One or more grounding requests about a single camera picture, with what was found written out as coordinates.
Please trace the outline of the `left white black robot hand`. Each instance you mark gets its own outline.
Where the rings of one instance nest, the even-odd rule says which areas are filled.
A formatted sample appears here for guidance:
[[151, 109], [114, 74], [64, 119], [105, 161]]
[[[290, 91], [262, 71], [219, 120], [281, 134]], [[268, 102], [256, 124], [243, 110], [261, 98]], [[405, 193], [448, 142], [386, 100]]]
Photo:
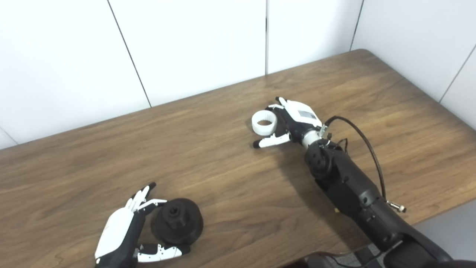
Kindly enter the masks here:
[[190, 245], [138, 244], [146, 216], [168, 202], [148, 200], [155, 186], [152, 182], [141, 188], [109, 216], [94, 254], [96, 268], [135, 268], [190, 253]]

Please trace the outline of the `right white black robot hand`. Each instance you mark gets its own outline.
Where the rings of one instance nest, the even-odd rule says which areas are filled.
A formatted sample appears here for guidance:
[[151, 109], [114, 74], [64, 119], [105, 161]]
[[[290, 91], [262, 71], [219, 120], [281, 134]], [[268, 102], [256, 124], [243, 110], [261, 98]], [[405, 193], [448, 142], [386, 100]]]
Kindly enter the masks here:
[[299, 143], [304, 148], [322, 139], [322, 122], [311, 107], [302, 102], [277, 97], [277, 104], [253, 114], [253, 131], [263, 136], [253, 142], [253, 148], [265, 148], [285, 144]]

